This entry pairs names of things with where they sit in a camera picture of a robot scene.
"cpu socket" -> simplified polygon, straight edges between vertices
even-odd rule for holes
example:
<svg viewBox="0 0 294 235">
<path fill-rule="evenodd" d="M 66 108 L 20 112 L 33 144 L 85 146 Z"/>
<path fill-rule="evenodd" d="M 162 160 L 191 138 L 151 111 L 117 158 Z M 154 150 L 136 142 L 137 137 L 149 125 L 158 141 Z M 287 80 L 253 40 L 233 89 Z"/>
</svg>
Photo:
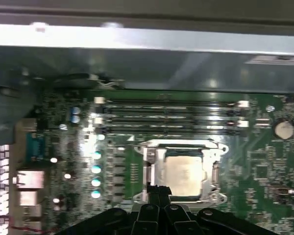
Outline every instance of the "cpu socket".
<svg viewBox="0 0 294 235">
<path fill-rule="evenodd" d="M 150 140 L 134 147 L 143 155 L 143 191 L 133 197 L 146 203 L 147 185 L 168 186 L 172 203 L 201 209 L 227 201 L 220 193 L 219 162 L 228 146 L 212 140 Z"/>
</svg>

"green circuit board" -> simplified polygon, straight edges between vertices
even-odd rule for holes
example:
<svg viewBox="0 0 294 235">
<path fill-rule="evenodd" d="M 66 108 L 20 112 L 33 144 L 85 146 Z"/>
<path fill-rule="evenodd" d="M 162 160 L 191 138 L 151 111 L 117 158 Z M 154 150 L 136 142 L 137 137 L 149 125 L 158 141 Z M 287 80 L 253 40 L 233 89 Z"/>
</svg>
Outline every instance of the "green circuit board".
<svg viewBox="0 0 294 235">
<path fill-rule="evenodd" d="M 241 107 L 239 101 L 247 105 Z M 166 109 L 174 105 L 176 109 Z M 272 186 L 294 189 L 294 125 L 288 131 L 275 129 L 294 120 L 294 99 L 286 95 L 52 90 L 45 91 L 39 109 L 37 132 L 44 136 L 44 158 L 58 159 L 49 169 L 49 227 L 63 229 L 110 207 L 129 209 L 133 196 L 143 190 L 144 160 L 134 150 L 137 144 L 212 139 L 228 146 L 219 172 L 220 192 L 227 201 L 216 208 L 294 235 L 294 196 L 277 196 Z M 160 125 L 159 120 L 168 123 L 169 115 L 171 126 Z M 226 127 L 218 129 L 211 120 Z M 248 126 L 233 124 L 241 121 Z M 100 159 L 94 156 L 98 150 Z M 52 200 L 59 195 L 69 198 L 69 209 L 55 209 Z"/>
</svg>

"motherboard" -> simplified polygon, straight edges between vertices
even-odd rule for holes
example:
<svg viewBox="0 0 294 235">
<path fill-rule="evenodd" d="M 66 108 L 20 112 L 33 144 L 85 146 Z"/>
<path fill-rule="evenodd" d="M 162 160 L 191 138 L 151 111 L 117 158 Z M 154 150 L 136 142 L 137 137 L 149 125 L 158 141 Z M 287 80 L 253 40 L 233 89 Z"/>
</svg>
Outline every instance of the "motherboard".
<svg viewBox="0 0 294 235">
<path fill-rule="evenodd" d="M 21 205 L 43 230 L 130 212 L 165 185 L 194 213 L 294 235 L 294 96 L 46 90 L 24 123 Z"/>
</svg>

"capacitor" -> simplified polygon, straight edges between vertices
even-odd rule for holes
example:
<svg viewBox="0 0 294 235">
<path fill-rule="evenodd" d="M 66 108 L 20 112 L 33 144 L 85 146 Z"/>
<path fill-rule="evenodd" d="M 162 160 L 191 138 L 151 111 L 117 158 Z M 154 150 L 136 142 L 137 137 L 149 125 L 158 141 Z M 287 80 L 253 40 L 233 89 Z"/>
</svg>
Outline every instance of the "capacitor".
<svg viewBox="0 0 294 235">
<path fill-rule="evenodd" d="M 92 172 L 93 172 L 94 174 L 99 174 L 99 173 L 101 172 L 101 167 L 100 167 L 99 165 L 94 165 L 94 166 L 92 167 Z"/>
<path fill-rule="evenodd" d="M 96 189 L 96 190 L 94 190 L 94 191 L 92 192 L 91 195 L 92 195 L 92 198 L 98 199 L 98 198 L 100 198 L 100 196 L 101 196 L 101 192 L 100 192 L 99 189 Z"/>
<path fill-rule="evenodd" d="M 294 135 L 294 127 L 288 120 L 280 120 L 273 126 L 276 137 L 288 140 Z"/>
<path fill-rule="evenodd" d="M 73 122 L 73 123 L 79 123 L 79 121 L 80 121 L 80 117 L 79 116 L 73 115 L 71 117 L 71 122 Z"/>
<path fill-rule="evenodd" d="M 72 114 L 77 115 L 80 114 L 81 110 L 79 107 L 73 107 L 72 108 Z"/>
<path fill-rule="evenodd" d="M 99 178 L 95 178 L 95 179 L 92 180 L 92 186 L 99 187 L 100 184 L 101 184 L 101 181 L 100 181 Z"/>
</svg>

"mounting screw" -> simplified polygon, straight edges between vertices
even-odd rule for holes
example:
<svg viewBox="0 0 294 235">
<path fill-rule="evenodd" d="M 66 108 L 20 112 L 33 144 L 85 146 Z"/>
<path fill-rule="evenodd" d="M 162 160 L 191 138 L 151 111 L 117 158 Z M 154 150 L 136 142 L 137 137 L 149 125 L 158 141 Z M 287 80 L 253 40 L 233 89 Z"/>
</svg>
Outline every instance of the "mounting screw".
<svg viewBox="0 0 294 235">
<path fill-rule="evenodd" d="M 204 211 L 204 214 L 211 216 L 213 213 L 211 211 Z"/>
<path fill-rule="evenodd" d="M 172 206 L 170 206 L 170 209 L 173 210 L 173 211 L 175 211 L 175 210 L 178 209 L 178 206 L 177 205 L 172 205 Z"/>
<path fill-rule="evenodd" d="M 268 113 L 271 113 L 271 112 L 273 112 L 274 110 L 275 110 L 275 107 L 272 106 L 272 105 L 268 105 L 268 106 L 266 107 L 266 111 L 267 111 Z"/>
</svg>

